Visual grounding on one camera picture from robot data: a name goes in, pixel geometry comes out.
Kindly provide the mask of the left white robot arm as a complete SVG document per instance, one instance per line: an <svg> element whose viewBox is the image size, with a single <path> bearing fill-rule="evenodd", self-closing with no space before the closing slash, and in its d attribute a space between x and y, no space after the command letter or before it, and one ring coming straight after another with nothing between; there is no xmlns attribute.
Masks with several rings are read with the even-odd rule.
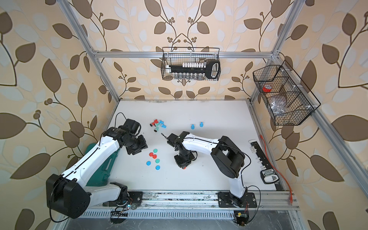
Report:
<svg viewBox="0 0 368 230"><path fill-rule="evenodd" d="M111 182L106 186L87 186L87 183L98 168L122 147L129 155L146 149L148 146L140 130L141 124L132 119L126 119L119 127L110 127L77 163L61 175L51 175L46 181L49 210L76 219L89 207L105 202L116 202L120 206L130 204L126 185Z"/></svg>

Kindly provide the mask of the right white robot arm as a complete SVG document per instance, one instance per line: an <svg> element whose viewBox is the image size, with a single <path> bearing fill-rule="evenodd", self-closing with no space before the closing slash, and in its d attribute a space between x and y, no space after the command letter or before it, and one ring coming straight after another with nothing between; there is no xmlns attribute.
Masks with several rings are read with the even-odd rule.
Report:
<svg viewBox="0 0 368 230"><path fill-rule="evenodd" d="M241 171L250 166L252 160L229 137L206 139L183 131L179 136L170 134L166 140L178 151L174 156L178 167L185 169L197 159L199 153L210 155L221 173L229 178L230 194L235 198L245 195L247 189Z"/></svg>

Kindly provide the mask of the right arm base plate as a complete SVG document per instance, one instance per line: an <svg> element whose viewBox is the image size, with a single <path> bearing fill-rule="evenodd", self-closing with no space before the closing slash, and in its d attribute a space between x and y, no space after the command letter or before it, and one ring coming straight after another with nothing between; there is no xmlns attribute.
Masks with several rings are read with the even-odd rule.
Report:
<svg viewBox="0 0 368 230"><path fill-rule="evenodd" d="M218 206L220 208L257 208L257 201L254 193L245 192L241 198L230 192L218 192Z"/></svg>

